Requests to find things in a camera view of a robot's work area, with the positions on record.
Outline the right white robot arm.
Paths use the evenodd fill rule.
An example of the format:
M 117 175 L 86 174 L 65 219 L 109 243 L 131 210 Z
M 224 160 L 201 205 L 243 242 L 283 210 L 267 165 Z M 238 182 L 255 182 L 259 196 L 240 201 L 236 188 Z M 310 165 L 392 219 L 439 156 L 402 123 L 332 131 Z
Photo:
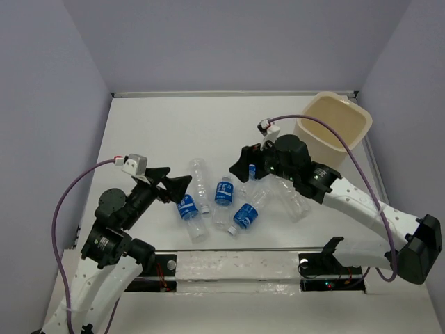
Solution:
M 425 282 L 442 251 L 442 231 L 437 218 L 406 214 L 351 184 L 340 172 L 311 160 L 306 144 L 289 134 L 275 142 L 245 146 L 229 169 L 241 182 L 249 179 L 249 167 L 261 179 L 274 175 L 292 182 L 302 196 L 341 212 L 387 241 L 368 246 L 333 237 L 320 256 L 321 267 L 335 273 L 342 267 L 395 269 L 398 277 L 416 285 Z

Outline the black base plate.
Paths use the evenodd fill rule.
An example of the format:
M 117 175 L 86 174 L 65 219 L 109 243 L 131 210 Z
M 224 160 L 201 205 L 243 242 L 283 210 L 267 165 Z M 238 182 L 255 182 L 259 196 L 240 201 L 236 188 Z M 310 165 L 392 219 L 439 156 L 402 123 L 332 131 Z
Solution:
M 176 292 L 177 254 L 160 252 L 153 265 L 136 277 L 125 292 Z
M 297 270 L 302 292 L 365 292 L 361 267 L 344 267 L 333 256 L 300 253 Z

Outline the clear unlabelled bottle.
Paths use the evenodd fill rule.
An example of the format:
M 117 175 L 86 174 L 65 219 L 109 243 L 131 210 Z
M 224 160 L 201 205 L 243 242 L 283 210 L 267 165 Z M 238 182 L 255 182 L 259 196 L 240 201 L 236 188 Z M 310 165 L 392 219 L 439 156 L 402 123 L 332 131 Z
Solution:
M 211 208 L 209 202 L 209 181 L 205 161 L 201 158 L 192 159 L 189 162 L 189 169 L 193 177 L 193 199 L 202 215 L 208 216 L 211 213 Z
M 269 175 L 266 179 L 273 195 L 284 208 L 292 223 L 297 223 L 310 214 L 311 207 L 308 202 L 293 188 L 290 181 L 275 175 Z

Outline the aluminium table rail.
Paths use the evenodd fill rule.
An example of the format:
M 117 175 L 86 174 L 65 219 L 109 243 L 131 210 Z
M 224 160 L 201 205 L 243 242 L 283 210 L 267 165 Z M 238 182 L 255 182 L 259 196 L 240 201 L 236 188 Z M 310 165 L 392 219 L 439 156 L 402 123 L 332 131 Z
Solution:
M 260 90 L 208 90 L 208 91 L 153 91 L 114 92 L 113 98 L 155 97 L 240 97 L 240 96 L 315 96 L 318 91 L 260 91 Z

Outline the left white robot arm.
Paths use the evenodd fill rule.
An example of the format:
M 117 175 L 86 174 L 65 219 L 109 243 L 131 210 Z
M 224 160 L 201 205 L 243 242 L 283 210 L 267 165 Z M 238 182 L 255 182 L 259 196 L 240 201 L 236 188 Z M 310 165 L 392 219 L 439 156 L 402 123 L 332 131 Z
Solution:
M 100 195 L 74 277 L 68 280 L 59 269 L 65 295 L 41 333 L 94 333 L 106 315 L 114 314 L 129 284 L 153 269 L 155 248 L 128 230 L 155 200 L 181 202 L 192 177 L 169 178 L 169 172 L 168 167 L 147 168 L 133 175 L 130 193 L 112 188 Z

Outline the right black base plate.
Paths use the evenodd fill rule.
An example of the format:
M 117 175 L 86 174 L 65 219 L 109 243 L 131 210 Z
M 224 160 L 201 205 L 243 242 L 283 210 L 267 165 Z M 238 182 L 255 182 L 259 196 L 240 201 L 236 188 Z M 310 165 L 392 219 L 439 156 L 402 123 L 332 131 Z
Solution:
M 300 253 L 297 270 L 302 292 L 365 292 L 361 267 L 344 267 L 333 256 Z

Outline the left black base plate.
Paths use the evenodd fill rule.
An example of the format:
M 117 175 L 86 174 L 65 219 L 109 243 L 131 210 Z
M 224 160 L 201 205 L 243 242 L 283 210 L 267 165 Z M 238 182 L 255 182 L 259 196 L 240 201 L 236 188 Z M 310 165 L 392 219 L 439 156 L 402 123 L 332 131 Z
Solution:
M 177 254 L 160 252 L 153 265 L 136 277 L 125 292 L 176 292 Z

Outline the blue label bottle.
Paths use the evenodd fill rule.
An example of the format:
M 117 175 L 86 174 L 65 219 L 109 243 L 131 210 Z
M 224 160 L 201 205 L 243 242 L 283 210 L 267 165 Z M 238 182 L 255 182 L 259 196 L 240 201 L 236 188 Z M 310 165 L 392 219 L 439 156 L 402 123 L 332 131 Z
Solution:
M 240 183 L 238 187 L 238 195 L 241 199 L 247 200 L 250 198 L 254 190 L 257 186 L 257 179 L 256 179 L 256 166 L 254 164 L 250 164 L 248 166 L 248 180 L 247 182 Z
M 234 184 L 228 175 L 223 176 L 216 185 L 214 196 L 213 226 L 219 230 L 226 230 L 229 226 L 230 210 L 234 201 Z
M 249 230 L 271 201 L 272 194 L 270 187 L 257 186 L 247 201 L 234 214 L 232 224 L 227 229 L 229 235 L 237 237 L 242 231 Z
M 207 239 L 207 229 L 202 220 L 201 213 L 191 195 L 186 194 L 177 204 L 181 222 L 186 226 L 188 235 L 193 243 L 200 243 Z

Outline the beige plastic bin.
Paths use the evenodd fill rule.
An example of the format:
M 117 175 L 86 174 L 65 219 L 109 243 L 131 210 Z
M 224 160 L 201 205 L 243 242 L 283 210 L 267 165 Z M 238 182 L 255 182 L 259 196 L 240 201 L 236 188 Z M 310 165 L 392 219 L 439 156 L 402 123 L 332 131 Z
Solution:
M 354 154 L 365 173 L 370 172 L 363 143 L 373 124 L 368 111 L 348 97 L 320 92 L 301 111 L 293 133 L 307 144 L 312 160 L 351 177 L 354 167 L 345 146 Z

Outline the blue label bottle front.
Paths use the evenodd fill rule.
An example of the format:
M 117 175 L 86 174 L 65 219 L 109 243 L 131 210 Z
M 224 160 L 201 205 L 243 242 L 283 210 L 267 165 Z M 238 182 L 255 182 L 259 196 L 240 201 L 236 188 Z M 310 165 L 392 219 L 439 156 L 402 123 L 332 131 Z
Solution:
M 249 230 L 271 201 L 272 194 L 270 187 L 257 186 L 247 201 L 234 214 L 232 224 L 227 229 L 229 235 L 237 237 L 242 231 Z

